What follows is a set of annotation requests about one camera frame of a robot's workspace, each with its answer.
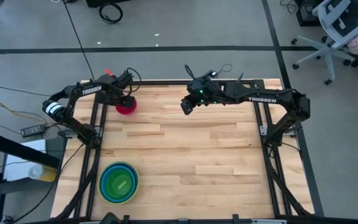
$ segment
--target wire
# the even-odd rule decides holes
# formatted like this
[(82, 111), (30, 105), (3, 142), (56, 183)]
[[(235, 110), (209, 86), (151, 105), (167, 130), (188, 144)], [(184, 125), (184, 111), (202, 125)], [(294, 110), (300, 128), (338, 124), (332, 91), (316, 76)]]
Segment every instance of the wire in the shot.
[[(103, 9), (106, 6), (112, 6), (115, 7), (118, 11), (119, 11), (119, 17), (118, 19), (110, 19), (110, 17), (108, 17), (107, 15), (103, 14)], [(102, 18), (102, 21), (107, 23), (107, 24), (116, 24), (117, 22), (119, 22), (122, 19), (122, 9), (121, 7), (119, 7), (117, 4), (112, 3), (112, 2), (106, 2), (104, 4), (102, 4), (99, 8), (99, 16), (100, 18)]]
[(192, 79), (196, 80), (196, 77), (194, 77), (194, 74), (193, 74), (193, 72), (191, 71), (191, 69), (189, 68), (188, 65), (185, 65), (185, 69), (186, 69), (187, 74), (189, 74), (189, 76), (190, 76)]
[(287, 143), (285, 143), (285, 142), (282, 142), (282, 144), (284, 144), (284, 145), (286, 145), (286, 146), (290, 146), (290, 147), (292, 147), (292, 148), (294, 148), (294, 149), (300, 151), (297, 147), (292, 146), (292, 145), (290, 145), (290, 144), (287, 144)]
[(21, 93), (28, 93), (28, 94), (37, 95), (37, 96), (47, 96), (47, 97), (51, 96), (51, 95), (46, 95), (46, 94), (41, 94), (41, 93), (33, 93), (33, 92), (30, 92), (30, 91), (24, 91), (24, 90), (15, 90), (15, 89), (3, 87), (3, 86), (0, 86), (0, 88), (5, 89), (5, 90), (18, 91), (18, 92), (21, 92)]
[[(64, 150), (39, 150), (39, 152), (64, 152)], [(12, 164), (21, 164), (21, 163), (26, 163), (26, 162), (31, 162), (31, 161), (23, 161), (23, 162), (11, 162), (11, 163), (8, 163), (8, 164), (5, 164), (5, 165), (2, 165), (0, 166), (1, 167), (6, 167), (6, 166), (9, 166), (9, 165), (12, 165)]]
[[(224, 70), (223, 68), (224, 68), (225, 66), (230, 66), (230, 69), (229, 69), (229, 70)], [(232, 64), (224, 64), (224, 65), (222, 65), (220, 71), (217, 72), (215, 78), (218, 78), (218, 76), (219, 76), (219, 74), (220, 74), (221, 72), (231, 72), (232, 69), (233, 69), (233, 65), (232, 65)]]
[[(82, 145), (79, 146), (79, 148), (74, 152), (74, 154), (66, 161), (66, 163), (63, 165), (63, 167), (57, 172), (55, 180), (53, 181), (53, 183), (52, 183), (52, 185), (50, 186), (48, 192), (47, 192), (47, 193), (45, 194), (45, 196), (41, 199), (41, 201), (40, 201), (36, 206), (34, 206), (34, 208), (31, 208), (27, 213), (25, 213), (25, 214), (22, 215), (21, 217), (17, 218), (17, 219), (14, 220), (13, 222), (10, 222), (9, 224), (17, 223), (19, 220), (23, 219), (23, 218), (26, 217), (28, 214), (30, 214), (32, 211), (34, 211), (36, 208), (38, 208), (38, 206), (48, 197), (48, 194), (49, 194), (50, 191), (53, 189), (53, 186), (57, 183), (57, 180), (59, 179), (60, 174), (62, 173), (63, 169), (66, 167), (66, 165), (68, 164), (68, 162), (75, 156), (75, 154), (81, 149), (81, 147), (82, 147), (83, 145), (84, 145), (84, 144), (82, 144)], [(62, 164), (63, 164), (63, 158), (61, 159), (59, 165), (62, 165)]]
[(131, 94), (131, 93), (133, 93), (133, 92), (136, 92), (136, 91), (140, 88), (140, 86), (142, 86), (142, 77), (141, 77), (141, 75), (139, 74), (139, 72), (137, 72), (137, 71), (134, 70), (133, 68), (131, 68), (131, 67), (127, 68), (127, 72), (128, 72), (129, 70), (132, 70), (133, 72), (135, 72), (136, 75), (139, 77), (139, 85), (137, 86), (137, 88), (136, 88), (135, 90), (132, 90), (132, 85), (129, 85), (129, 88), (131, 88), (131, 90), (129, 91), (129, 94)]
[(13, 131), (12, 129), (9, 129), (9, 128), (4, 127), (4, 126), (2, 126), (2, 125), (0, 125), (0, 127), (1, 127), (1, 128), (5, 128), (5, 129), (8, 130), (8, 131), (12, 131), (13, 133), (22, 135), (21, 133), (18, 133), (17, 131)]
[(113, 87), (113, 88), (115, 88), (115, 89), (117, 89), (119, 91), (122, 91), (124, 93), (128, 93), (127, 96), (129, 96), (131, 93), (136, 92), (140, 88), (140, 86), (142, 86), (142, 77), (141, 77), (141, 75), (136, 70), (134, 70), (133, 68), (127, 68), (127, 72), (128, 72), (128, 70), (134, 71), (136, 73), (136, 75), (139, 77), (139, 85), (137, 86), (137, 88), (135, 90), (132, 90), (132, 85), (129, 85), (129, 91), (127, 91), (127, 90), (124, 90), (122, 88), (118, 88), (118, 87), (116, 87), (116, 86), (114, 86), (112, 84), (107, 83), (109, 86), (111, 86), (111, 87)]
[(41, 118), (42, 121), (44, 121), (45, 123), (48, 123), (48, 121), (47, 121), (43, 116), (38, 115), (38, 114), (36, 114), (36, 113), (30, 113), (30, 112), (26, 112), (26, 111), (14, 111), (14, 110), (9, 110), (9, 109), (7, 108), (7, 106), (5, 106), (4, 104), (2, 104), (1, 102), (0, 102), (0, 106), (3, 107), (4, 109), (8, 110), (9, 112), (12, 111), (12, 112), (14, 113), (14, 115), (22, 116), (22, 115), (16, 114), (16, 113), (31, 114), (31, 115), (34, 115), (34, 116), (37, 116), (37, 117)]
[[(72, 0), (71, 0), (71, 1), (67, 1), (67, 3), (73, 3), (73, 2), (76, 2), (76, 0), (75, 0), (75, 1), (72, 1)], [(85, 52), (84, 52), (84, 48), (82, 47), (80, 38), (78, 37), (77, 30), (75, 29), (75, 26), (74, 26), (74, 23), (73, 23), (73, 19), (71, 18), (70, 12), (68, 11), (66, 2), (63, 1), (63, 3), (64, 3), (64, 5), (65, 5), (65, 8), (66, 8), (66, 11), (67, 11), (67, 14), (68, 14), (68, 18), (70, 19), (71, 25), (73, 26), (73, 30), (74, 30), (75, 36), (77, 37), (78, 43), (80, 44), (82, 54), (84, 55), (84, 58), (85, 58), (85, 60), (86, 60), (86, 64), (88, 65), (88, 68), (89, 68), (89, 70), (90, 70), (90, 72), (91, 72), (92, 79), (94, 80), (94, 75), (93, 75), (93, 72), (92, 72), (91, 65), (90, 65), (88, 59), (86, 58), (86, 55), (85, 55)]]
[(5, 110), (8, 110), (9, 112), (11, 112), (11, 113), (14, 114), (14, 115), (21, 116), (21, 117), (23, 117), (23, 118), (32, 119), (32, 120), (34, 120), (34, 121), (39, 121), (39, 122), (41, 122), (41, 123), (43, 123), (43, 122), (47, 123), (47, 122), (48, 122), (45, 118), (43, 118), (44, 120), (40, 120), (40, 119), (37, 119), (37, 118), (32, 118), (32, 117), (29, 117), (29, 116), (21, 115), (20, 113), (15, 112), (15, 111), (9, 109), (7, 106), (5, 106), (5, 105), (4, 105), (3, 103), (1, 103), (1, 102), (0, 102), (0, 107), (4, 108)]
[(295, 0), (291, 0), (287, 3), (283, 3), (283, 0), (280, 0), (280, 5), (281, 6), (286, 6), (287, 7), (287, 11), (290, 14), (293, 14), (294, 12), (296, 12), (298, 10), (298, 6), (295, 4), (293, 4), (292, 2), (295, 2)]
[(6, 166), (8, 166), (8, 165), (11, 165), (11, 164), (20, 164), (20, 163), (25, 163), (25, 162), (30, 162), (30, 161), (24, 161), (24, 162), (11, 162), (11, 163), (8, 163), (8, 164), (5, 164), (5, 165), (2, 165), (2, 166), (0, 166), (0, 168), (1, 167), (6, 167)]
[(46, 120), (43, 116), (36, 114), (36, 113), (30, 113), (30, 112), (26, 112), (26, 111), (14, 111), (16, 113), (25, 113), (25, 114), (32, 114), (34, 116), (37, 116), (39, 118), (41, 118), (45, 123), (48, 123), (48, 120)]

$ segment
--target black cable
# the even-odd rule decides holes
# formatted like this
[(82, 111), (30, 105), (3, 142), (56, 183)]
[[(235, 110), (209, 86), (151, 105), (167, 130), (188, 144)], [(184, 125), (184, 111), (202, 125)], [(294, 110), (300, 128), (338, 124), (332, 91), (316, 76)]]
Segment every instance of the black cable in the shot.
[(287, 144), (287, 143), (285, 143), (285, 142), (282, 142), (282, 144), (284, 144), (284, 145), (286, 145), (286, 146), (290, 146), (290, 147), (292, 147), (292, 148), (294, 148), (294, 149), (300, 151), (297, 147), (292, 146), (292, 145), (290, 145), (290, 144)]
[(293, 14), (294, 12), (296, 12), (298, 10), (298, 6), (296, 5), (296, 3), (292, 3), (292, 2), (295, 2), (295, 0), (291, 0), (287, 3), (283, 3), (283, 0), (280, 0), (280, 5), (281, 6), (286, 6), (287, 7), (287, 11), (290, 13), (290, 14)]
[[(73, 1), (73, 0), (67, 1), (67, 3), (73, 3), (73, 2), (76, 2), (76, 0), (75, 0), (75, 1)], [(71, 25), (73, 26), (73, 30), (74, 30), (75, 36), (77, 37), (78, 43), (80, 44), (82, 54), (84, 55), (84, 58), (85, 58), (85, 60), (86, 60), (86, 64), (88, 65), (88, 68), (89, 68), (89, 70), (90, 70), (90, 72), (91, 72), (92, 79), (94, 80), (94, 75), (93, 75), (93, 72), (92, 72), (91, 65), (90, 65), (88, 59), (86, 58), (86, 55), (85, 55), (85, 52), (84, 52), (84, 48), (82, 47), (80, 38), (78, 37), (77, 30), (75, 29), (75, 26), (74, 26), (74, 23), (73, 23), (73, 19), (71, 18), (70, 12), (68, 11), (68, 8), (67, 8), (67, 6), (66, 6), (66, 2), (63, 1), (63, 4), (65, 5), (65, 8), (66, 8), (66, 11), (67, 11), (67, 14), (68, 14), (68, 18), (70, 19)]]
[[(118, 19), (110, 19), (110, 17), (108, 17), (107, 15), (103, 14), (103, 9), (106, 6), (115, 7), (119, 11)], [(100, 8), (99, 8), (99, 16), (100, 16), (100, 18), (102, 18), (102, 21), (107, 23), (107, 24), (116, 24), (117, 22), (119, 22), (122, 19), (122, 14), (123, 13), (122, 13), (121, 7), (119, 7), (117, 4), (112, 3), (112, 2), (106, 2), (103, 5), (101, 5)]]
[[(84, 144), (80, 145), (79, 148), (74, 152), (74, 154), (66, 161), (66, 163), (63, 165), (63, 167), (57, 172), (56, 174), (56, 178), (55, 180), (53, 181), (53, 183), (51, 184), (48, 192), (45, 194), (45, 196), (41, 199), (41, 201), (36, 205), (34, 206), (34, 208), (31, 208), (27, 213), (25, 213), (24, 215), (22, 215), (21, 217), (17, 218), (16, 220), (14, 220), (13, 222), (10, 222), (9, 224), (14, 224), (14, 223), (17, 223), (19, 220), (23, 219), (24, 217), (26, 217), (28, 214), (30, 214), (32, 211), (34, 211), (48, 196), (48, 194), (50, 193), (50, 191), (53, 189), (53, 186), (57, 183), (57, 180), (59, 179), (60, 177), (60, 174), (62, 173), (63, 169), (65, 168), (65, 166), (68, 164), (68, 162), (75, 156), (75, 154), (81, 149), (81, 147), (83, 146)], [(59, 165), (62, 165), (63, 164), (63, 158), (61, 159), (60, 161), (60, 164)]]
[(4, 167), (4, 166), (11, 165), (11, 164), (20, 164), (20, 163), (25, 163), (25, 162), (30, 162), (30, 161), (24, 161), (24, 162), (11, 162), (11, 163), (8, 163), (8, 164), (5, 164), (5, 165), (0, 166), (0, 168), (1, 168), (1, 167)]
[(46, 95), (46, 94), (41, 94), (41, 93), (33, 93), (33, 92), (30, 92), (30, 91), (25, 91), (25, 90), (15, 90), (15, 89), (3, 87), (3, 86), (0, 86), (0, 88), (5, 89), (5, 90), (11, 90), (11, 91), (18, 91), (18, 92), (22, 92), (22, 93), (28, 93), (28, 94), (37, 95), (37, 96), (47, 96), (47, 97), (50, 97), (50, 96), (51, 96), (51, 95)]
[(17, 131), (13, 131), (12, 129), (9, 129), (9, 128), (5, 127), (5, 126), (0, 125), (0, 127), (5, 128), (8, 131), (12, 131), (13, 133), (19, 134), (20, 136), (22, 135), (21, 133), (18, 133)]
[(194, 74), (193, 74), (193, 72), (191, 71), (191, 69), (189, 68), (188, 65), (185, 65), (185, 69), (186, 69), (187, 74), (189, 74), (189, 76), (190, 76), (192, 79), (196, 80), (196, 77), (194, 77)]
[[(223, 68), (224, 68), (225, 66), (230, 66), (230, 69), (229, 69), (229, 70), (223, 70)], [(220, 74), (221, 72), (231, 72), (232, 69), (233, 69), (233, 65), (232, 65), (232, 64), (224, 64), (224, 65), (222, 65), (220, 71), (217, 72), (215, 78), (218, 78), (218, 76), (219, 76), (219, 74)]]
[[(39, 152), (63, 152), (64, 150), (40, 150)], [(8, 163), (8, 164), (5, 164), (5, 165), (2, 165), (0, 166), (1, 167), (6, 167), (8, 165), (12, 165), (12, 164), (21, 164), (21, 163), (26, 163), (26, 162), (31, 162), (31, 161), (23, 161), (23, 162), (11, 162), (11, 163)]]
[(113, 87), (113, 88), (115, 88), (117, 90), (120, 90), (120, 91), (122, 91), (124, 93), (128, 93), (127, 96), (129, 96), (131, 93), (136, 92), (140, 88), (140, 86), (142, 85), (142, 77), (141, 77), (141, 75), (136, 70), (134, 70), (133, 68), (127, 68), (127, 72), (128, 72), (128, 70), (134, 71), (136, 73), (136, 75), (139, 77), (139, 85), (137, 86), (137, 88), (135, 90), (132, 90), (132, 85), (129, 85), (129, 91), (127, 91), (127, 90), (123, 90), (122, 88), (118, 88), (118, 87), (116, 87), (114, 85), (108, 84), (109, 86), (111, 86), (111, 87)]

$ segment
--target wooden table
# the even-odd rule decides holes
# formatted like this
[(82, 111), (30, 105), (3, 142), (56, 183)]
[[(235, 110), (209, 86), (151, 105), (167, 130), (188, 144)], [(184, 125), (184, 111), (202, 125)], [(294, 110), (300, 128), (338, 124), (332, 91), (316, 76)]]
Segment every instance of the wooden table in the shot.
[[(279, 79), (264, 82), (266, 88), (281, 88)], [(108, 108), (99, 173), (112, 162), (126, 161), (138, 170), (140, 187), (124, 205), (108, 204), (95, 192), (92, 220), (108, 212), (119, 218), (130, 215), (131, 220), (227, 219), (232, 214), (273, 218), (253, 103), (202, 106), (185, 116), (180, 100), (187, 94), (185, 85), (142, 86), (133, 94), (138, 102), (134, 114), (121, 115)], [(74, 116), (83, 123), (90, 121), (93, 97), (82, 97), (76, 104)], [(280, 105), (269, 107), (274, 123), (285, 114)], [(283, 142), (296, 146), (289, 136)], [(80, 144), (77, 139), (68, 141), (65, 160)], [(288, 188), (313, 213), (299, 152), (285, 145), (279, 150)], [(76, 192), (83, 155), (80, 149), (63, 170), (51, 217)], [(276, 189), (283, 213), (283, 200)], [(85, 207), (83, 200), (81, 215)]]

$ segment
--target black robotic arm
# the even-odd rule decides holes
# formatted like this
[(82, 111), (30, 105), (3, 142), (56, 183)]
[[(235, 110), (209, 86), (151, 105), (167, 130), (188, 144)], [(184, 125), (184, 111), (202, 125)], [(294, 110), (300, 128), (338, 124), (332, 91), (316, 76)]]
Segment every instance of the black robotic arm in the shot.
[[(97, 80), (66, 86), (62, 91), (44, 101), (42, 103), (42, 110), (58, 124), (71, 128), (77, 133), (77, 138), (82, 143), (96, 148), (101, 144), (96, 137), (96, 130), (91, 125), (82, 124), (73, 117), (76, 101), (82, 96), (96, 93), (95, 100), (98, 103), (105, 103), (111, 106), (133, 107), (135, 98), (131, 96), (131, 92), (133, 92), (132, 82), (132, 74), (128, 70), (125, 70), (119, 77), (105, 74)], [(125, 95), (124, 89), (127, 86), (130, 86), (130, 90)], [(63, 98), (68, 98), (66, 107), (58, 102)]]
[(310, 100), (294, 89), (266, 90), (261, 88), (247, 88), (241, 84), (242, 75), (237, 81), (212, 80), (217, 72), (210, 70), (202, 77), (195, 78), (191, 70), (185, 66), (193, 80), (187, 85), (189, 95), (181, 100), (181, 107), (189, 115), (196, 106), (209, 104), (239, 104), (246, 101), (274, 103), (282, 105), (287, 113), (281, 120), (267, 129), (267, 143), (271, 146), (281, 146), (282, 137), (286, 130), (297, 121), (304, 121), (310, 117)]

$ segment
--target chair wheel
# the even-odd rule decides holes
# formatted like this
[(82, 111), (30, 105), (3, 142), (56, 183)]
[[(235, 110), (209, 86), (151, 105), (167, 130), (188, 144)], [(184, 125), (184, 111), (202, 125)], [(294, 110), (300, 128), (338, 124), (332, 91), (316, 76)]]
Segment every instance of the chair wheel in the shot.
[(352, 63), (352, 61), (350, 61), (350, 60), (343, 61), (343, 65), (346, 65), (346, 66), (350, 65), (351, 63)]
[(9, 223), (11, 223), (11, 222), (13, 222), (13, 218), (12, 218), (11, 216), (9, 216), (9, 215), (3, 215), (3, 216), (2, 216), (1, 223), (3, 223), (3, 224), (9, 224)]
[(329, 85), (329, 84), (331, 84), (332, 82), (333, 82), (332, 80), (325, 80), (325, 81), (324, 81), (324, 84), (325, 84), (325, 85)]

